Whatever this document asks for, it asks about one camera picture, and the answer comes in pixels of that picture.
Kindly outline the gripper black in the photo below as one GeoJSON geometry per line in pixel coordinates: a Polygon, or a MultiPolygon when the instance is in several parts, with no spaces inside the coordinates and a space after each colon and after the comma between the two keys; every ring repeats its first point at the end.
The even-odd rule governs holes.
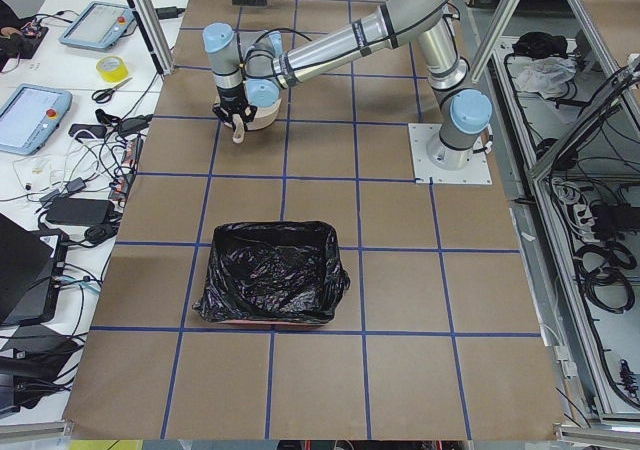
{"type": "Polygon", "coordinates": [[[213,105],[212,112],[223,125],[234,128],[234,114],[241,116],[245,126],[255,120],[258,107],[249,105],[243,85],[229,88],[218,86],[217,93],[218,102],[213,105]]]}

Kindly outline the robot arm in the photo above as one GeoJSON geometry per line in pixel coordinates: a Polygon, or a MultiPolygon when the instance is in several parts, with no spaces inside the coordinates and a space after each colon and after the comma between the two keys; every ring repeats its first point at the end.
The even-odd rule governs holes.
{"type": "Polygon", "coordinates": [[[450,0],[384,0],[371,14],[306,44],[284,50],[282,29],[237,32],[216,22],[202,32],[217,90],[212,111],[240,143],[257,112],[282,91],[383,49],[417,43],[443,118],[436,147],[473,149],[492,115],[488,97],[473,88],[445,8],[450,0]]]}

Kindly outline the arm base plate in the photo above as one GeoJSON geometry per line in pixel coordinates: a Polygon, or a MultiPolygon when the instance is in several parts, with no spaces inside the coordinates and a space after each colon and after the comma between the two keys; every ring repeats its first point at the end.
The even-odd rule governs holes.
{"type": "Polygon", "coordinates": [[[440,141],[440,124],[409,123],[414,181],[418,184],[492,184],[482,138],[467,150],[452,150],[440,141]]]}

